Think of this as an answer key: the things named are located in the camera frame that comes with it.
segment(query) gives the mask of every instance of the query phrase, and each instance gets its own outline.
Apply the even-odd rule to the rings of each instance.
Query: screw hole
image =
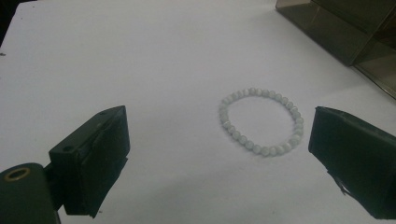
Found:
[[[64,151],[64,152],[69,152],[69,151],[71,151],[72,149],[73,149],[73,147],[68,146],[68,147],[64,147],[64,148],[62,149],[62,151]]]
[[[27,168],[27,167],[22,167],[22,168],[15,169],[15,170],[9,172],[9,173],[4,177],[4,179],[5,179],[7,182],[17,181],[17,180],[20,180],[20,179],[22,179],[22,178],[25,178],[25,177],[26,177],[27,175],[29,175],[29,174],[30,174],[30,169]]]

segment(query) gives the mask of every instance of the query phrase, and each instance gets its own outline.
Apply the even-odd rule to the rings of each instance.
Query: transparent container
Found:
[[[276,9],[396,99],[395,0],[277,0]]]

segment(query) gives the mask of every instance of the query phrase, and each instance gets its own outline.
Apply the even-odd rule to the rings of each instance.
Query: white bead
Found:
[[[259,145],[254,145],[253,152],[256,154],[260,154],[262,152],[262,147]]]
[[[269,147],[263,147],[262,148],[262,155],[263,156],[268,156],[270,154],[270,148]]]
[[[297,119],[297,118],[299,118],[299,117],[301,116],[301,113],[298,112],[298,111],[294,111],[294,112],[291,113],[291,116],[292,116],[294,119]]]
[[[288,103],[289,99],[288,97],[283,97],[282,101],[280,102],[282,105],[286,105]]]
[[[291,145],[289,143],[283,144],[282,147],[285,149],[285,152],[291,151]]]
[[[231,125],[231,127],[228,128],[227,132],[230,134],[233,134],[233,132],[235,132],[235,127],[233,125]]]
[[[256,95],[262,96],[262,89],[257,89],[256,90]]]
[[[248,89],[244,89],[244,96],[248,96]]]
[[[238,92],[233,92],[233,100],[234,100],[234,101],[239,100]]]
[[[286,108],[287,108],[287,109],[292,109],[292,108],[293,108],[293,102],[289,101],[289,102],[286,104]]]
[[[241,133],[240,132],[238,132],[238,131],[235,131],[234,133],[233,133],[233,139],[235,139],[235,140],[238,140],[238,138],[241,136]]]
[[[220,120],[221,120],[221,122],[228,121],[228,115],[227,114],[220,114]]]
[[[294,130],[294,134],[297,134],[297,135],[303,136],[303,134],[304,134],[304,130],[303,130],[303,129],[296,129],[296,130]]]
[[[223,123],[223,127],[224,127],[225,129],[230,128],[230,127],[231,127],[231,122],[230,122],[229,120],[225,121],[225,122]]]
[[[297,111],[298,111],[297,106],[292,107],[291,110],[290,110],[291,113],[297,112]]]
[[[249,93],[250,95],[255,95],[255,94],[256,94],[256,88],[250,88],[250,89],[248,89],[248,93]]]
[[[270,147],[270,155],[272,157],[276,156],[276,148],[275,147]]]
[[[223,109],[227,109],[227,105],[226,104],[220,104],[220,106],[219,106],[219,110],[223,110]]]
[[[253,149],[253,146],[254,146],[254,143],[252,141],[250,141],[250,140],[247,140],[247,142],[245,143],[245,148],[247,150]]]
[[[277,93],[277,94],[275,95],[275,100],[278,101],[278,102],[282,101],[282,94]]]
[[[275,147],[276,148],[276,153],[277,153],[277,155],[283,155],[284,153],[285,153],[285,149],[283,149],[283,147],[281,147],[281,146],[277,146],[277,147]]]
[[[241,135],[239,138],[238,138],[238,142],[240,143],[240,144],[242,144],[242,145],[244,145],[246,142],[247,142],[247,137],[246,136],[244,136],[244,135]]]
[[[301,123],[301,124],[303,124],[303,123],[304,123],[304,119],[303,119],[303,118],[297,118],[297,119],[296,119],[296,123]]]
[[[227,98],[224,98],[221,100],[222,104],[228,105],[230,102],[228,102]]]
[[[239,99],[244,97],[244,93],[242,91],[238,91],[238,97]]]
[[[289,144],[290,144],[292,147],[295,147],[295,146],[297,146],[297,145],[300,143],[300,141],[301,141],[301,136],[295,134],[295,135],[293,135],[293,136],[290,138]]]
[[[227,96],[226,99],[227,99],[229,105],[233,103],[233,97],[231,95]]]
[[[267,97],[270,94],[270,92],[268,90],[262,90],[262,95],[264,97]]]
[[[269,96],[270,96],[271,99],[274,99],[275,95],[276,95],[276,92],[270,91]]]
[[[304,125],[302,123],[296,123],[294,125],[294,129],[303,129],[303,128],[304,128]]]

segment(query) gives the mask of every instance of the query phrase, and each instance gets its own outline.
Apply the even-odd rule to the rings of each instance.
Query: white surface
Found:
[[[379,223],[308,150],[315,107],[396,134],[396,104],[275,12],[275,0],[68,0],[21,4],[0,51],[0,170],[35,161],[98,111],[126,105],[129,161],[96,219],[67,223]],[[282,92],[302,143],[264,159],[219,125],[249,87]],[[281,105],[233,104],[258,144],[291,134]]]

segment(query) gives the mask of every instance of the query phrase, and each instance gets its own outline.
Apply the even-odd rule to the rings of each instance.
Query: white bracelet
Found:
[[[261,147],[248,140],[246,136],[242,135],[235,129],[228,118],[228,106],[239,99],[249,96],[259,96],[273,99],[289,110],[294,120],[294,133],[290,139],[277,146]],[[250,88],[233,92],[231,95],[227,96],[221,101],[219,106],[219,116],[223,128],[235,141],[238,141],[239,144],[244,146],[247,150],[251,150],[256,154],[262,154],[264,157],[281,156],[287,152],[290,152],[293,148],[300,144],[304,134],[304,119],[301,118],[301,114],[298,111],[297,106],[295,106],[293,102],[289,101],[287,97],[283,97],[280,93],[276,93],[274,91]]]

